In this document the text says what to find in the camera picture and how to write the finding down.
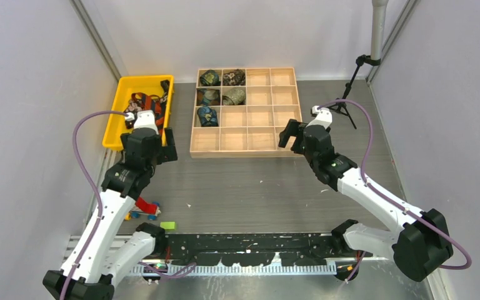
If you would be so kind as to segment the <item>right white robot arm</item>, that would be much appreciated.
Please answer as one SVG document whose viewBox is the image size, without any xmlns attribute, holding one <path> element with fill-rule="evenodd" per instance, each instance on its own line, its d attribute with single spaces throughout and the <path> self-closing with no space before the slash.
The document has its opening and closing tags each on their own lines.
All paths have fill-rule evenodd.
<svg viewBox="0 0 480 300">
<path fill-rule="evenodd" d="M 310 126 L 290 119 L 279 133 L 278 146 L 302 154 L 316 178 L 334 191 L 356 201 L 385 226 L 367 227 L 348 219 L 332 230 L 332 250 L 348 256 L 361 250 L 387 258 L 409 279 L 420 282 L 445 263 L 454 253 L 446 218 L 436 209 L 423 211 L 394 196 L 374 181 L 358 165 L 334 150 L 330 128 Z"/>
</svg>

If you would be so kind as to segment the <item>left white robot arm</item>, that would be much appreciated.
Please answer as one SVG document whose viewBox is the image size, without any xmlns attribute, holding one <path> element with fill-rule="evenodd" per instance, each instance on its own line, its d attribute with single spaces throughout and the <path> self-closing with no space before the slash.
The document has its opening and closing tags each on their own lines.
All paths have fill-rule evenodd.
<svg viewBox="0 0 480 300">
<path fill-rule="evenodd" d="M 170 127 L 163 129 L 162 136 L 151 128 L 140 128 L 122 134 L 121 139 L 124 151 L 106 171 L 101 203 L 61 268 L 48 271 L 42 280 L 54 299 L 112 299 L 115 288 L 142 259 L 158 259 L 166 253 L 165 230 L 146 222 L 118 250 L 109 250 L 156 167 L 178 159 Z"/>
</svg>

